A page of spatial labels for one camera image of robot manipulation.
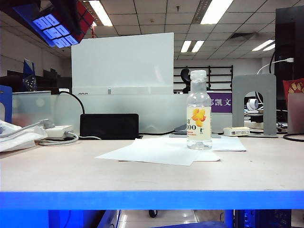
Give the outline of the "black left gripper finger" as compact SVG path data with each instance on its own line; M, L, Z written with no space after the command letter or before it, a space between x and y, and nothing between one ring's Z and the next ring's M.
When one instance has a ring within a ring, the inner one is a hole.
M77 11L77 0L50 0L67 27L76 34L80 34L80 23Z
M22 6L27 4L36 4L40 7L40 0L0 0L0 10L6 12L13 7Z

